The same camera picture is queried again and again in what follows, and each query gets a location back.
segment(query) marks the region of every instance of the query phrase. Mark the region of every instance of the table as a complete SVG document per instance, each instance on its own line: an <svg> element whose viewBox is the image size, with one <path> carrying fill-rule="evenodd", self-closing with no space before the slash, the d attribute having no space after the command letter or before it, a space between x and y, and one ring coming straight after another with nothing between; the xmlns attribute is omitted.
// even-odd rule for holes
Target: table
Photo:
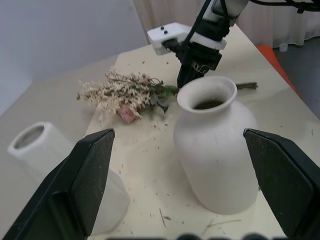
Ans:
<svg viewBox="0 0 320 240"><path fill-rule="evenodd" d="M237 99L256 116L260 129L293 140L320 165L320 122L276 70L235 25L226 37L226 48L214 72L236 84L255 81L257 90L242 90ZM176 84L180 63L173 53L156 56L152 46L119 55L115 68L123 73L145 72ZM283 236L263 194L254 205L234 215L218 215L204 208L193 194L173 144L173 128L181 109L173 102L167 113L144 115L131 125L118 116L100 123L97 108L86 134L115 129L110 169L118 173L131 202L123 221L110 233L92 237L163 237L175 239L194 233L203 239L240 239L248 232L267 237Z"/></svg>

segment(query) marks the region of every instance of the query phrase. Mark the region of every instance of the plant debris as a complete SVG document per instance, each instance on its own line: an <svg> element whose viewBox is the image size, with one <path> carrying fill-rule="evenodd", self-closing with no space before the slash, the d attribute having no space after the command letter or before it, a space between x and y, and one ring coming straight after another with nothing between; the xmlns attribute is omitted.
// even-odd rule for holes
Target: plant debris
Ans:
<svg viewBox="0 0 320 240"><path fill-rule="evenodd" d="M160 212L160 215L161 215L161 219L162 219L162 222L163 222L163 225L164 227L166 228L166 224L165 224L165 220L164 220L164 217L162 216L162 212L161 212L161 209L159 208L159 212Z"/></svg>
<svg viewBox="0 0 320 240"><path fill-rule="evenodd" d="M219 230L221 230L223 232L224 235L226 235L225 231L222 229L222 227L218 227Z"/></svg>
<svg viewBox="0 0 320 240"><path fill-rule="evenodd" d="M210 228L210 225L213 223L213 221L214 221L214 219L212 219L212 220L209 222L209 224L205 227L205 229L204 229L203 232L201 233L201 236L203 236L203 235L206 233L206 231L208 230L208 228Z"/></svg>
<svg viewBox="0 0 320 240"><path fill-rule="evenodd" d="M239 83L236 84L236 88L238 90L241 89L257 89L258 84L256 82L246 82L246 83Z"/></svg>
<svg viewBox="0 0 320 240"><path fill-rule="evenodd" d="M234 223L234 222L241 222L241 219L237 219L237 220L230 220L230 221L222 221L222 222L218 222L215 224L209 224L207 227L214 227L214 226L218 226L218 225L222 225L222 224L229 224L229 223Z"/></svg>

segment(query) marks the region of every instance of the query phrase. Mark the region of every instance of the leaf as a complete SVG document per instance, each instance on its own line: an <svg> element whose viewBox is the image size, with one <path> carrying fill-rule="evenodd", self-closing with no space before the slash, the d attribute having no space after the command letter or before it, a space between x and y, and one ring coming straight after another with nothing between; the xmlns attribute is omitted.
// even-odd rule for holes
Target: leaf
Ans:
<svg viewBox="0 0 320 240"><path fill-rule="evenodd" d="M163 97L163 98L171 97L173 95L174 94L173 94L172 91L165 90L165 89L160 93L160 96Z"/></svg>
<svg viewBox="0 0 320 240"><path fill-rule="evenodd" d="M179 92L179 88L172 85L163 86L163 91L170 91L173 95L176 95Z"/></svg>
<svg viewBox="0 0 320 240"><path fill-rule="evenodd" d="M157 102L157 105L158 105L160 108L162 108L162 110L163 110L164 113L166 113L166 111L167 111L168 108L169 108L169 105L164 104L164 103L162 103L162 102L160 102L160 101Z"/></svg>
<svg viewBox="0 0 320 240"><path fill-rule="evenodd" d="M155 94L154 92L151 94L151 99L150 99L150 103L151 106L155 106L157 105L157 102L159 101L159 98L157 96L157 94Z"/></svg>
<svg viewBox="0 0 320 240"><path fill-rule="evenodd" d="M160 108L162 108L164 113L166 113L169 108L169 105L161 102L155 93L152 93L150 102L152 106L158 105Z"/></svg>

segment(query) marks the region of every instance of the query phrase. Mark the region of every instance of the white ceramic vase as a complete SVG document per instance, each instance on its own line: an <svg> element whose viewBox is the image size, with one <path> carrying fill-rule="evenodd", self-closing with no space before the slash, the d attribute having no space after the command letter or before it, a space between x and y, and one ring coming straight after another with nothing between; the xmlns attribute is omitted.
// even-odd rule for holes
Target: white ceramic vase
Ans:
<svg viewBox="0 0 320 240"><path fill-rule="evenodd" d="M38 122L27 127L8 147L21 167L38 184L64 160L74 148L52 123ZM91 235L104 234L114 229L125 216L130 203L121 178L108 170L104 194Z"/></svg>
<svg viewBox="0 0 320 240"><path fill-rule="evenodd" d="M252 112L235 100L237 86L224 76L206 76L186 84L177 101L184 109L173 141L198 200L218 214L236 214L256 200L258 182L251 163L245 128L257 129ZM195 107L208 100L223 102Z"/></svg>

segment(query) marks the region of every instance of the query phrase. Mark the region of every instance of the white curtain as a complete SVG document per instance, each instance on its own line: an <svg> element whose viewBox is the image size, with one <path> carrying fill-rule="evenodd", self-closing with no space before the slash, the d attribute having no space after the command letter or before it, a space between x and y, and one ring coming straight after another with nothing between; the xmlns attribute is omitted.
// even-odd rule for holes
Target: white curtain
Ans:
<svg viewBox="0 0 320 240"><path fill-rule="evenodd" d="M203 2L134 0L134 5L146 33L173 22L192 26ZM249 2L237 20L237 25L255 45L303 45L304 40L320 36L320 12L305 11L298 14L293 7L262 6Z"/></svg>
<svg viewBox="0 0 320 240"><path fill-rule="evenodd" d="M288 6L249 2L237 24L255 45L303 45L306 39L320 36L320 12L298 14L296 8Z"/></svg>

